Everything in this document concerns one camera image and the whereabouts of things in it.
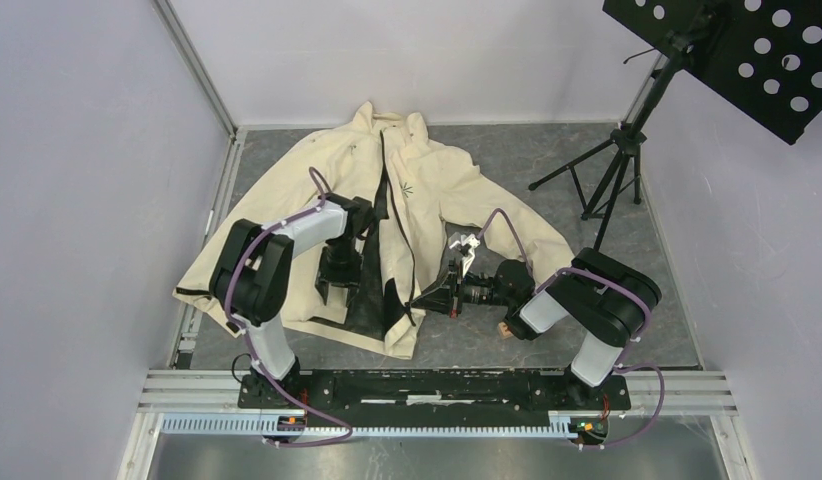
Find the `cream zip-up jacket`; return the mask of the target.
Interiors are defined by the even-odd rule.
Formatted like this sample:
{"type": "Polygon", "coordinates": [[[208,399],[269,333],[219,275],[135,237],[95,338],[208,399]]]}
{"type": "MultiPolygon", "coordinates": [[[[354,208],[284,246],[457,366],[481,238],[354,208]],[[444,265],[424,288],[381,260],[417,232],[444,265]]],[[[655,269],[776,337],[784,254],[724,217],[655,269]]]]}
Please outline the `cream zip-up jacket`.
{"type": "MultiPolygon", "coordinates": [[[[464,150],[429,137],[418,113],[378,113],[363,104],[340,127],[309,134],[285,153],[240,199],[178,282],[176,299],[226,321],[209,286],[231,226],[240,219],[272,224],[312,203],[319,171],[331,190],[385,209],[379,225],[384,298],[405,303],[431,285],[440,269],[447,224],[480,227],[487,248],[527,261],[543,282],[570,265],[566,239],[518,197],[486,178],[464,150]]],[[[286,328],[389,357],[413,356],[424,312],[389,314],[386,333],[370,339],[318,320],[314,294],[291,294],[286,328]]]]}

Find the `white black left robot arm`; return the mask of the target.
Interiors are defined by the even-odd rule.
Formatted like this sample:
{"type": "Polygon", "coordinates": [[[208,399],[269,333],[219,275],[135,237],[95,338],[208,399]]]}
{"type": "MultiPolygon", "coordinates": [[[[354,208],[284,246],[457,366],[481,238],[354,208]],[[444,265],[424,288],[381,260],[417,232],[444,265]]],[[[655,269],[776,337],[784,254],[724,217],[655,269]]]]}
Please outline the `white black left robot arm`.
{"type": "Polygon", "coordinates": [[[314,294],[325,309],[340,296],[344,333],[373,339],[388,328],[379,254],[381,206],[329,193],[266,226],[241,219],[231,227],[213,270],[210,292],[230,325],[246,335],[251,367],[241,381],[241,408],[335,406],[348,371],[303,374],[281,320],[291,294],[314,294]]]}

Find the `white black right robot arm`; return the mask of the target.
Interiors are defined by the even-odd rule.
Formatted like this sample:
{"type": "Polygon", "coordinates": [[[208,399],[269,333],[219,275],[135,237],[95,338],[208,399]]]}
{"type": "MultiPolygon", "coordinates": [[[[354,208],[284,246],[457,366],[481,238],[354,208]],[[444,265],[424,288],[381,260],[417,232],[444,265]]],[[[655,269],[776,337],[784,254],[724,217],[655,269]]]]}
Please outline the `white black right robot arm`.
{"type": "Polygon", "coordinates": [[[573,318],[586,336],[568,366],[564,392],[572,405],[589,408],[604,396],[607,377],[641,337],[662,297],[645,274],[584,248],[541,285],[520,260],[502,261],[492,276],[476,275],[463,259],[452,260],[411,306],[452,318],[466,304],[504,307],[505,327],[521,340],[534,340],[573,318]]]}

